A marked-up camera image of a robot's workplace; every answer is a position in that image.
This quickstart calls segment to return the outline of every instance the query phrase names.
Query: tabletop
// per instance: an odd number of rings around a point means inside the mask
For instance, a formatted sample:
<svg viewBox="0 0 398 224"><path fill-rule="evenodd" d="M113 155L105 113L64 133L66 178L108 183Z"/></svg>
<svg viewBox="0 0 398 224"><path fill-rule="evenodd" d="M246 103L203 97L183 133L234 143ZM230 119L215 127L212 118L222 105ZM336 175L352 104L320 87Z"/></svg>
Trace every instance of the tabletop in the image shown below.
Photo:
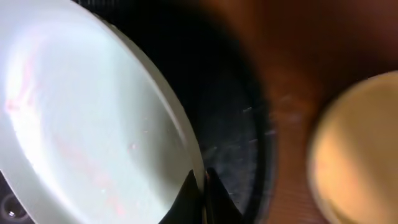
<svg viewBox="0 0 398 224"><path fill-rule="evenodd" d="M322 224L307 184L308 142L353 83L398 69L398 1L201 0L238 37L271 103L278 166L264 223Z"/></svg>

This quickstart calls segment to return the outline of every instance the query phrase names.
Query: white plate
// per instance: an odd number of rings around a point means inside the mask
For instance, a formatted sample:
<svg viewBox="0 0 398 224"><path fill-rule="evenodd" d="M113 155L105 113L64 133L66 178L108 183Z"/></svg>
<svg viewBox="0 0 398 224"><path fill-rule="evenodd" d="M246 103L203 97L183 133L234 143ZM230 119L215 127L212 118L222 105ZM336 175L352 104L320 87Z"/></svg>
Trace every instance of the white plate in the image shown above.
<svg viewBox="0 0 398 224"><path fill-rule="evenodd" d="M0 1L0 170L38 224L158 223L191 169L203 189L181 104L114 32L69 0Z"/></svg>

